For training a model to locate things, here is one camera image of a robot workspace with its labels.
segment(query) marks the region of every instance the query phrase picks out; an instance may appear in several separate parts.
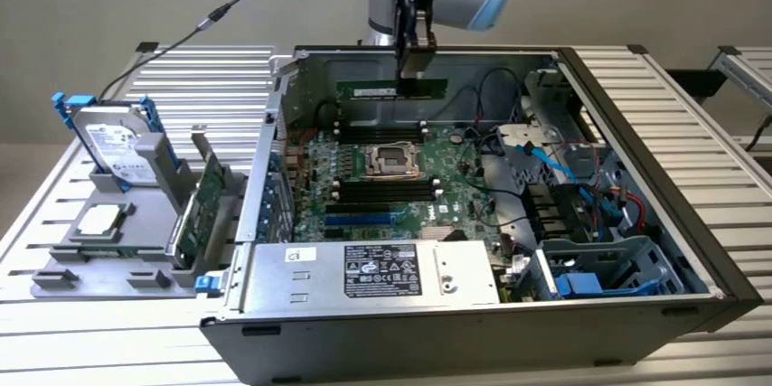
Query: blue latch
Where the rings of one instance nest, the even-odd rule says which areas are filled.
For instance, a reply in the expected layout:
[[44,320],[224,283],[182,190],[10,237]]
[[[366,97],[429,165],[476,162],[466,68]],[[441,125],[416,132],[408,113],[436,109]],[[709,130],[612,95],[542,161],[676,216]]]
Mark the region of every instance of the blue latch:
[[198,276],[193,289],[197,293],[220,294],[220,278],[213,276]]
[[94,104],[96,98],[93,95],[73,95],[68,98],[66,105],[85,107]]
[[66,95],[64,95],[64,92],[57,92],[56,94],[53,94],[53,97],[50,97],[50,101],[53,101],[53,109],[57,111],[57,114],[58,114],[58,117],[61,118],[61,122],[64,123],[64,126],[68,129],[73,129],[74,124],[72,122],[72,118],[69,117],[68,107],[64,105],[64,98],[65,97],[66,97]]
[[653,296],[658,294],[658,282],[649,280],[638,287],[602,289],[594,273],[564,273],[554,279],[562,298]]
[[[160,115],[158,110],[156,109],[156,102],[148,97],[144,96],[140,98],[140,107],[146,113],[146,122],[149,124],[150,131],[156,133],[165,133],[166,130],[164,129],[164,125],[160,122]],[[173,162],[174,169],[180,168],[180,159],[177,158],[176,153],[173,152],[173,148],[170,147],[169,143],[169,156],[170,161]]]

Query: motherboard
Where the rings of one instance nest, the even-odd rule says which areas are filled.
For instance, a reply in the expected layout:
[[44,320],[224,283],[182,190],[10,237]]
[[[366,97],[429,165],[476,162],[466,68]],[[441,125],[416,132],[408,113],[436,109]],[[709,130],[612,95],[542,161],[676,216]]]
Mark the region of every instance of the motherboard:
[[294,185],[294,242],[341,240],[484,240],[498,229],[472,153],[473,139],[452,127],[424,130],[422,142],[349,144],[329,131],[306,132],[286,148]]

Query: power supply label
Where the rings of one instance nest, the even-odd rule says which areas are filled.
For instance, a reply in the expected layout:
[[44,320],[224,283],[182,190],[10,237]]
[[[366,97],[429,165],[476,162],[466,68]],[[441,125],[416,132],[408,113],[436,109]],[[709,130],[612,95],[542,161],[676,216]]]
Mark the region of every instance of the power supply label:
[[414,244],[345,247],[344,291],[350,298],[421,295]]

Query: electrical cord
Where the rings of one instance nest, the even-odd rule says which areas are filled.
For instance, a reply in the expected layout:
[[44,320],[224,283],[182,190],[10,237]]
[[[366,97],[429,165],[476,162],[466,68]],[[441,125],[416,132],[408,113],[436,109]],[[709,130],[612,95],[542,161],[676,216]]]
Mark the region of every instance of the electrical cord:
[[753,147],[758,143],[758,139],[761,138],[761,133],[764,133],[764,130],[766,130],[769,125],[772,125],[772,115],[769,115],[769,116],[766,116],[766,118],[764,118],[764,122],[761,123],[761,125],[756,129],[756,133],[753,134],[753,140],[750,141],[750,144],[748,144],[748,146],[745,146],[745,151],[750,152],[750,150],[753,149]]
[[[504,194],[510,194],[514,198],[520,199],[521,196],[520,196],[517,193],[514,193],[514,192],[512,192],[512,191],[509,191],[509,190],[488,189],[486,187],[482,187],[481,185],[473,184],[472,182],[469,182],[469,180],[466,179],[466,175],[465,175],[465,174],[462,173],[462,171],[461,171],[461,161],[462,161],[462,159],[464,159],[464,157],[465,157],[465,155],[466,155],[466,151],[469,150],[469,146],[470,146],[474,142],[477,142],[477,141],[478,141],[480,143],[484,143],[485,140],[486,140],[488,138],[490,138],[492,136],[494,136],[494,135],[496,135],[496,133],[488,133],[486,135],[477,137],[474,140],[470,140],[470,141],[466,143],[466,145],[465,145],[465,147],[464,147],[464,149],[462,149],[462,151],[461,151],[461,155],[458,156],[458,161],[456,162],[456,166],[458,167],[458,172],[460,172],[460,174],[461,174],[461,179],[462,179],[462,181],[466,183],[466,185],[469,185],[469,187],[474,188],[476,190],[478,190],[480,192],[484,192],[484,193],[504,193]],[[521,216],[521,217],[517,217],[517,218],[512,219],[510,221],[506,221],[506,222],[498,223],[498,224],[490,223],[490,222],[488,222],[488,221],[484,221],[484,220],[482,220],[482,211],[486,210],[486,208],[492,205],[492,203],[493,203],[493,201],[488,201],[488,203],[485,204],[485,206],[484,206],[482,208],[480,208],[480,210],[477,210],[477,213],[474,214],[474,219],[476,219],[482,225],[488,226],[489,228],[500,228],[501,226],[512,225],[514,222],[517,222],[517,221],[520,221],[520,220],[522,220],[522,219],[526,219],[526,216]]]
[[488,221],[482,220],[482,211],[486,210],[486,208],[490,206],[490,204],[493,203],[493,201],[488,202],[485,204],[485,206],[477,211],[476,213],[476,220],[482,223],[482,225],[488,226],[489,228],[500,228],[502,226],[506,225],[512,225],[513,223],[516,223],[517,221],[522,221],[528,218],[528,216],[520,216],[520,217],[514,217],[512,220],[504,222],[504,223],[490,223]]
[[316,108],[313,109],[313,122],[312,122],[312,126],[313,126],[313,127],[318,127],[318,126],[320,126],[320,125],[318,125],[318,121],[320,121],[318,116],[320,116],[321,113],[322,113],[322,108],[324,108],[324,106],[326,106],[328,104],[336,105],[337,110],[340,110],[340,103],[337,102],[337,100],[334,100],[334,99],[322,99],[322,100],[318,102],[318,104],[316,105]]
[[222,19],[222,17],[228,14],[228,12],[230,11],[230,8],[233,8],[233,6],[236,6],[236,4],[238,4],[238,2],[241,2],[241,1],[242,0],[232,0],[226,4],[220,5],[214,10],[212,10],[212,12],[206,15],[206,18],[196,26],[196,29],[189,34],[186,34],[185,37],[180,41],[177,41],[174,44],[172,44],[169,47],[166,47],[164,50],[161,50],[153,56],[146,58],[144,61],[136,63],[118,77],[116,77],[112,80],[112,82],[105,86],[105,88],[100,92],[98,98],[96,99],[96,101],[102,100],[102,98],[108,94],[108,91],[113,87],[113,85],[116,83],[118,83],[122,79],[129,77],[129,75],[137,69],[144,67],[149,62],[154,61],[157,58],[160,58],[162,55],[165,55],[173,49],[176,49],[182,44],[185,44],[190,40],[190,38],[193,38],[198,33],[204,32],[214,23],[217,23]]
[[[621,189],[616,186],[613,186],[609,189],[609,191],[617,196],[621,194]],[[636,228],[638,229],[638,231],[642,231],[642,224],[646,220],[646,206],[640,200],[640,198],[630,192],[626,192],[626,198],[629,199],[629,201],[634,202],[636,205],[638,206],[638,220],[636,221]]]
[[465,90],[469,90],[474,93],[476,95],[476,100],[480,100],[478,94],[480,92],[477,91],[477,88],[472,85],[464,85],[458,88],[458,90],[456,91],[456,93],[453,94],[453,96],[448,99],[448,102],[445,103],[445,105],[438,108],[438,110],[434,112],[434,114],[430,117],[426,117],[426,119],[436,119],[442,113],[445,113],[445,110],[448,110],[449,106],[452,106],[453,101],[456,101],[456,99],[458,98],[458,96],[462,94],[462,92]]
[[513,116],[514,116],[514,111],[520,105],[520,97],[521,97],[521,92],[520,92],[520,87],[521,87],[521,82],[520,79],[517,78],[517,74],[514,74],[514,71],[512,71],[509,68],[506,67],[497,67],[497,68],[492,68],[490,70],[488,70],[485,72],[485,74],[482,75],[482,79],[480,80],[480,87],[477,90],[477,112],[480,114],[480,118],[484,116],[485,112],[482,110],[482,90],[485,89],[485,82],[486,79],[490,77],[490,75],[494,72],[505,72],[509,74],[509,76],[512,77],[512,81],[514,82],[514,89],[513,89],[513,104],[512,104],[512,111],[509,112],[509,120],[512,120]]

